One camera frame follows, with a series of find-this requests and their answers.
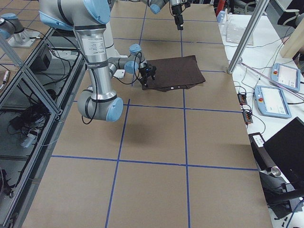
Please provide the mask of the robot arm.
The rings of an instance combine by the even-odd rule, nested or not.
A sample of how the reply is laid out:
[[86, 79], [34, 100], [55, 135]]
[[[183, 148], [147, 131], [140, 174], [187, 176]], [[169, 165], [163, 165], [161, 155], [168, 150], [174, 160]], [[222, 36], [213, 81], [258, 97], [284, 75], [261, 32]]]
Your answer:
[[138, 44], [130, 46], [127, 57], [108, 57], [104, 32], [110, 21], [106, 0], [41, 0], [41, 21], [55, 29], [73, 31], [87, 64], [92, 85], [77, 102], [81, 115], [88, 119], [117, 121], [123, 112], [123, 100], [112, 88], [111, 79], [118, 69], [139, 72], [142, 85], [155, 78], [156, 67], [147, 63]]
[[191, 0], [141, 0], [140, 2], [145, 3], [154, 14], [158, 14], [168, 4], [177, 29], [183, 30], [182, 13], [186, 8], [190, 7]]

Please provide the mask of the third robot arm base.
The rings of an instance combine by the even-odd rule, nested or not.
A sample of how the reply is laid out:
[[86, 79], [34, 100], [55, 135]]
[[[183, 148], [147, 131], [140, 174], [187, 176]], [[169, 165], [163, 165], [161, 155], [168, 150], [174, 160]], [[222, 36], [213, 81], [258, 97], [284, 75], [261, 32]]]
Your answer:
[[40, 38], [40, 32], [28, 31], [16, 14], [6, 13], [0, 16], [0, 36], [8, 40], [13, 48], [29, 48], [37, 38]]

